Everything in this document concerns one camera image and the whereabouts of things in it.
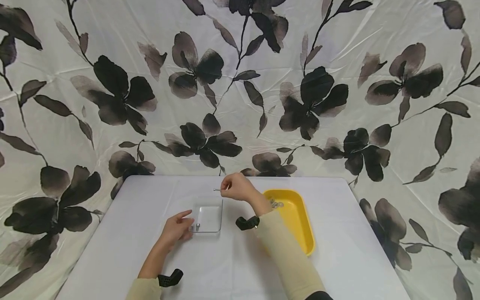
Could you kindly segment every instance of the clear plastic container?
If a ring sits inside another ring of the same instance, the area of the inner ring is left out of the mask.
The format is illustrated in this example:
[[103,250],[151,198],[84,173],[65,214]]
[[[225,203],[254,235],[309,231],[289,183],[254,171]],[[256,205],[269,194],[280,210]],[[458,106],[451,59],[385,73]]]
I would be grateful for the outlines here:
[[218,233],[222,227],[222,197],[197,197],[192,217],[195,223],[190,227],[193,233]]

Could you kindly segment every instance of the left hand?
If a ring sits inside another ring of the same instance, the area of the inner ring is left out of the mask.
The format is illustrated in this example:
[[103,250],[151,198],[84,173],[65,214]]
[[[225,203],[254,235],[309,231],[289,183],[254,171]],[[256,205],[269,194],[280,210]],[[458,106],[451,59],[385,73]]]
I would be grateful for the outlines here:
[[162,234],[157,241],[159,247],[170,252],[177,241],[192,238],[193,234],[188,229],[193,224],[194,219],[185,218],[191,213],[192,210],[187,210],[167,219]]

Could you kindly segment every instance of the yellow tray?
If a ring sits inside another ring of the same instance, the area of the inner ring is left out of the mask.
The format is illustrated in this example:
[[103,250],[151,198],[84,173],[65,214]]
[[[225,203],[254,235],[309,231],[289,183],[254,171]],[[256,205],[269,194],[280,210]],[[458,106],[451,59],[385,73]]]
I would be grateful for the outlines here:
[[276,202],[282,202],[283,207],[276,210],[282,216],[287,228],[293,233],[303,252],[310,256],[315,249],[315,239],[308,219],[305,203],[302,197],[293,190],[267,190],[264,196]]

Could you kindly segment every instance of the table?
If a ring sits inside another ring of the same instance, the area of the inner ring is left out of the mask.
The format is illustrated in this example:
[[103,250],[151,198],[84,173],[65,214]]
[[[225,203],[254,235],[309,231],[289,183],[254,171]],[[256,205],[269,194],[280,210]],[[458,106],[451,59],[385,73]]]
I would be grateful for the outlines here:
[[[192,196],[219,196],[222,177],[130,176],[112,202],[57,300],[121,300],[127,295],[165,220],[188,209]],[[293,189],[307,207],[316,249],[310,259],[335,300],[407,300],[405,289],[342,178],[251,178],[254,186]],[[281,300],[275,266],[251,231],[235,226],[253,216],[225,200],[219,235],[194,236],[168,258],[183,279],[166,300]]]

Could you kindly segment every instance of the fabric backdrop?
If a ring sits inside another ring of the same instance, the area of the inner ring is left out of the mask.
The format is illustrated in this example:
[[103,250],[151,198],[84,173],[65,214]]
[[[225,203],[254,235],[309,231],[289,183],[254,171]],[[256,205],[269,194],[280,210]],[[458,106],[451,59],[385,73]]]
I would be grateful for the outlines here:
[[129,175],[239,171],[345,178],[412,299],[480,297],[479,13],[1,1],[0,298],[53,299]]

